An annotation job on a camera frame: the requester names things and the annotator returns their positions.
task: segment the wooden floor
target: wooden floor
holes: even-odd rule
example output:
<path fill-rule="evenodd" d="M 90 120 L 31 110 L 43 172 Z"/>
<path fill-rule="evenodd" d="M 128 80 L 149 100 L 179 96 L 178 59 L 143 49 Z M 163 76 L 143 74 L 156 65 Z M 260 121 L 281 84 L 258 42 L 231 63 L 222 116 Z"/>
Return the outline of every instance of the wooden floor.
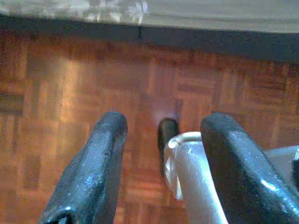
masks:
<path fill-rule="evenodd" d="M 187 223 L 159 170 L 157 125 L 231 114 L 263 149 L 299 144 L 292 63 L 0 33 L 0 223 L 36 223 L 97 119 L 128 120 L 115 223 Z"/>

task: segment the wood tile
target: wood tile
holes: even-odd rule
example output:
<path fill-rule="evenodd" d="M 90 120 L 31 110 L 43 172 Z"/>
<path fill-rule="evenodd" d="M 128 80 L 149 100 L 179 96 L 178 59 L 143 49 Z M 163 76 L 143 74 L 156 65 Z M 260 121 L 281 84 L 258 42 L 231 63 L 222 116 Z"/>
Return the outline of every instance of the wood tile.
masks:
<path fill-rule="evenodd" d="M 231 115 L 263 149 L 299 144 L 299 66 L 245 57 L 1 31 L 0 222 L 37 223 L 106 111 L 128 120 L 115 223 L 186 223 L 160 173 L 157 126 L 198 131 Z"/>

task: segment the metal tube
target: metal tube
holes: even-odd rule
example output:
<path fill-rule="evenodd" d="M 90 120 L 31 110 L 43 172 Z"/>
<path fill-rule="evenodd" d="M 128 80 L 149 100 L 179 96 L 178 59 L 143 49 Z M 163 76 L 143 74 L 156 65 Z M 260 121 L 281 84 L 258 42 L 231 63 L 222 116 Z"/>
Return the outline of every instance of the metal tube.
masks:
<path fill-rule="evenodd" d="M 199 132 L 172 138 L 164 150 L 165 175 L 176 198 L 183 197 L 190 223 L 228 223 L 211 176 Z"/>

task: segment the parquet floor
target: parquet floor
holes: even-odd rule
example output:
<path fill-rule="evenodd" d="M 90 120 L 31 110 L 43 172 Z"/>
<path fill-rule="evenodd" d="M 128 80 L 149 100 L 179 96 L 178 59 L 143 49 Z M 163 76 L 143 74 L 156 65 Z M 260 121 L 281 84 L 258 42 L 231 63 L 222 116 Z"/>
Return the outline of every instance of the parquet floor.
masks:
<path fill-rule="evenodd" d="M 105 111 L 128 119 L 115 223 L 187 223 L 157 125 L 231 114 L 264 149 L 299 144 L 299 66 L 200 51 L 1 32 L 0 223 L 36 223 Z"/>

